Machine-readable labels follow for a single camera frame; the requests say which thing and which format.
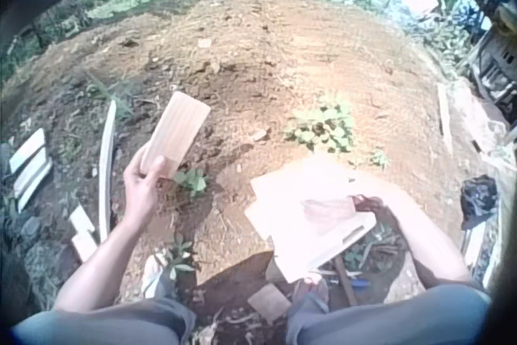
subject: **gray pants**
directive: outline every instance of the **gray pants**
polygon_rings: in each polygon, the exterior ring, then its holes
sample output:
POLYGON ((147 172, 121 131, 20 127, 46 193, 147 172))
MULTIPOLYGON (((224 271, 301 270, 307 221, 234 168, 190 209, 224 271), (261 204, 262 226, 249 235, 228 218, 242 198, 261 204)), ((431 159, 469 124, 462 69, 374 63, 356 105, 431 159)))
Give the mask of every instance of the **gray pants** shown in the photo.
MULTIPOLYGON (((330 313, 307 295, 288 313, 287 344, 474 343, 489 306, 486 295, 466 286, 432 288, 391 305, 330 313)), ((168 298, 118 305, 91 313, 51 311, 21 322, 14 333, 24 344, 184 344, 195 315, 168 298)))

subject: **soil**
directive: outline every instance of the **soil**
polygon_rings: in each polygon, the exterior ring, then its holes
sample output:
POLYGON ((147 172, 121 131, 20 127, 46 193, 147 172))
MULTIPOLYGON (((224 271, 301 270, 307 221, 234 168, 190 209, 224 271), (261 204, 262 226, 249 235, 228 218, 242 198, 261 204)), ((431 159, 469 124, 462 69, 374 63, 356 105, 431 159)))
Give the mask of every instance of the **soil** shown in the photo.
MULTIPOLYGON (((11 81, 2 96, 13 111, 2 119, 3 140, 15 136, 19 146, 39 127, 45 129, 55 164, 30 206, 52 226, 47 238, 60 241, 72 236, 65 217, 77 202, 98 224, 93 170, 108 102, 89 86, 89 74, 132 110, 116 125, 114 224, 124 214, 124 168, 150 138, 172 91, 183 90, 211 107, 184 161, 207 172, 208 189, 190 200, 174 183, 161 184, 158 214, 133 253, 122 302, 139 297, 145 259, 179 231, 194 242, 197 269, 181 275, 180 293, 200 323, 211 323, 222 306, 223 316, 252 312, 246 300, 265 284, 271 245, 244 216, 254 200, 250 180, 308 154, 284 141, 282 129, 293 108, 312 107, 321 95, 340 93, 355 118, 355 147, 343 162, 407 190, 459 246, 460 185, 483 172, 481 161, 453 109, 454 155, 448 153, 439 129, 441 80, 402 32, 353 6, 318 0, 160 4, 159 15, 151 5, 144 14, 53 45, 20 70, 29 79, 22 86, 11 81), (202 39, 211 45, 200 48, 202 39), (19 124, 28 118, 32 126, 23 132, 19 124), (253 142, 260 129, 268 131, 268 139, 253 142), (385 170, 368 162, 376 147, 390 160, 385 170), (192 301, 194 290, 206 291, 203 304, 192 301)), ((406 276, 410 270, 404 253, 400 256, 393 270, 406 276)), ((362 303, 382 302, 397 273, 373 274, 376 285, 362 303)), ((290 286, 280 287, 290 292, 290 286)), ((283 324, 252 330, 253 344, 282 343, 283 324)), ((245 324, 226 323, 217 336, 222 343, 247 343, 245 333, 245 324)))

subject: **left hand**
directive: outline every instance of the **left hand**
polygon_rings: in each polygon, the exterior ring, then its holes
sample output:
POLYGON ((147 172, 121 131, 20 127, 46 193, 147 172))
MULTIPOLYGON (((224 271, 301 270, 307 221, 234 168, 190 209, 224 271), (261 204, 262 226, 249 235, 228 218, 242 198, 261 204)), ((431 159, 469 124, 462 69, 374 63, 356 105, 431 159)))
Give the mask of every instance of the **left hand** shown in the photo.
POLYGON ((158 203, 156 183, 166 166, 166 159, 159 156, 153 161, 149 173, 142 177, 140 164, 146 149, 147 145, 143 145, 124 171, 126 209, 123 223, 139 231, 149 224, 154 215, 158 203))

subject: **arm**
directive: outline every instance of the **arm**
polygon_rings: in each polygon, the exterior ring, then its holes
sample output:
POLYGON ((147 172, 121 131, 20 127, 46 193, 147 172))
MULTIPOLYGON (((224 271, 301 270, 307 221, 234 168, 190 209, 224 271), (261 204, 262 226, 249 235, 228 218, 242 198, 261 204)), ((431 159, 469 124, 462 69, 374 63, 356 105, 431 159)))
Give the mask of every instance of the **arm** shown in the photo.
POLYGON ((351 185, 358 210, 372 211, 407 241, 418 278, 425 288, 440 284, 475 285, 460 250, 409 194, 380 179, 358 176, 351 185))
POLYGON ((139 237, 149 224, 157 203, 156 182, 165 165, 157 158, 145 178, 140 163, 145 146, 140 148, 124 172, 126 210, 124 219, 107 240, 66 281, 57 294, 54 309, 85 313, 113 303, 139 237))

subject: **person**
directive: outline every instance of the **person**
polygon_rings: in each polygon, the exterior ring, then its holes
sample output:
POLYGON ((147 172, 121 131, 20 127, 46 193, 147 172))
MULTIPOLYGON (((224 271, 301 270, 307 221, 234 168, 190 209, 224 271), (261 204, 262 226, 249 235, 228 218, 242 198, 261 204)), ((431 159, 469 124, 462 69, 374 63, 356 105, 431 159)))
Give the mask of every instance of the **person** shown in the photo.
MULTIPOLYGON (((138 238, 157 205, 156 183, 165 158, 140 175, 145 148, 124 172, 126 208, 108 239, 63 285, 53 310, 38 313, 13 328, 25 344, 184 344, 195 315, 174 299, 159 263, 144 270, 145 299, 130 305, 113 302, 138 238)), ((301 280, 288 311, 290 345, 474 343, 489 307, 459 250, 401 188, 351 172, 355 206, 372 211, 398 229, 408 243, 418 277, 427 291, 390 305, 362 305, 329 311, 323 279, 301 280)))

